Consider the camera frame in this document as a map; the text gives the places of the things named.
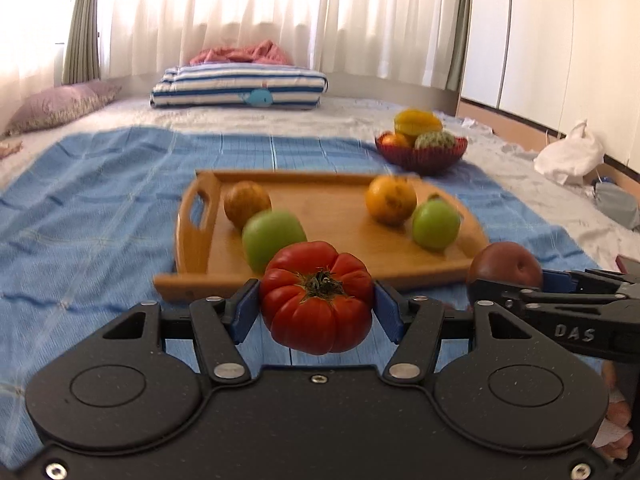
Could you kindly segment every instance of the human hand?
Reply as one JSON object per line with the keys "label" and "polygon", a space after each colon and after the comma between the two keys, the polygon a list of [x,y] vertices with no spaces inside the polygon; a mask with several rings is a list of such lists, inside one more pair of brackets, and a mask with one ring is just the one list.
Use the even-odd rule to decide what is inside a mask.
{"label": "human hand", "polygon": [[613,424],[615,428],[612,429],[617,430],[617,433],[623,434],[623,436],[598,449],[611,459],[626,460],[629,446],[633,442],[633,434],[628,430],[628,424],[631,420],[631,407],[618,390],[616,368],[611,361],[604,361],[602,378],[609,390],[609,407],[600,430],[603,430],[606,424]]}

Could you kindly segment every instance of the blue blanket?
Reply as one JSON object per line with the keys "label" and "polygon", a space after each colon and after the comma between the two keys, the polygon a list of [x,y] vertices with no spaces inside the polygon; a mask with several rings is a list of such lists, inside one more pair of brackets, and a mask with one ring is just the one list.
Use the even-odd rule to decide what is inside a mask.
{"label": "blue blanket", "polygon": [[[388,173],[375,147],[343,139],[183,135],[132,127],[67,137],[0,196],[0,461],[22,463],[40,446],[24,409],[29,378],[142,300],[152,277],[172,272],[174,222],[198,168]],[[478,217],[492,241],[529,248],[547,269],[594,267],[567,233],[547,224],[482,171],[460,162],[437,186]],[[463,285],[432,297],[466,305]],[[438,367],[465,352],[443,345]],[[190,342],[168,351],[196,367]],[[258,318],[240,351],[262,364],[376,364],[394,351],[378,323],[345,354],[316,357],[276,344]]]}

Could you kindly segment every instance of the white cabinet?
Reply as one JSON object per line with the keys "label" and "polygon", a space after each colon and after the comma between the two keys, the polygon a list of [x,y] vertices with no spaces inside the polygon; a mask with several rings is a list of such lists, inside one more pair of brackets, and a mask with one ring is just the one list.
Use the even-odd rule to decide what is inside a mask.
{"label": "white cabinet", "polygon": [[511,0],[498,108],[558,129],[569,73],[574,0]]}
{"label": "white cabinet", "polygon": [[574,0],[574,39],[559,130],[568,132],[577,120],[588,119],[607,154],[626,164],[639,114],[640,0]]}
{"label": "white cabinet", "polygon": [[636,126],[636,132],[634,142],[631,147],[631,155],[629,156],[628,166],[640,173],[640,115],[638,115],[638,125]]}
{"label": "white cabinet", "polygon": [[463,98],[497,107],[508,22],[509,0],[472,0]]}

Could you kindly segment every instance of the blue gripper pad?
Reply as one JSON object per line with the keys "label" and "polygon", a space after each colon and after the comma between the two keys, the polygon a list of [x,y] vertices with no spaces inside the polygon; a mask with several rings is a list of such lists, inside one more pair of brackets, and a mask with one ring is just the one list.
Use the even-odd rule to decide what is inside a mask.
{"label": "blue gripper pad", "polygon": [[398,304],[388,295],[379,284],[374,286],[374,306],[373,313],[378,318],[380,325],[385,331],[389,341],[400,344],[404,337],[404,323],[400,318]]}
{"label": "blue gripper pad", "polygon": [[260,281],[250,280],[227,302],[235,303],[236,312],[227,331],[235,345],[239,345],[254,325],[255,318],[260,313]]}
{"label": "blue gripper pad", "polygon": [[556,294],[569,294],[575,292],[575,283],[568,272],[559,270],[542,270],[542,291]]}

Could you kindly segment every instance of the tray handle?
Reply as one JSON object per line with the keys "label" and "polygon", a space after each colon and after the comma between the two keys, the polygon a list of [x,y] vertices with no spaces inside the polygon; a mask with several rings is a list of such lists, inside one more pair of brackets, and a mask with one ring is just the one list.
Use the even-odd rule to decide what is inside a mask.
{"label": "tray handle", "polygon": [[[175,269],[178,273],[207,272],[220,189],[220,181],[213,173],[202,172],[185,190],[175,223]],[[196,196],[200,196],[204,202],[200,225],[197,226],[191,221],[191,209]]]}

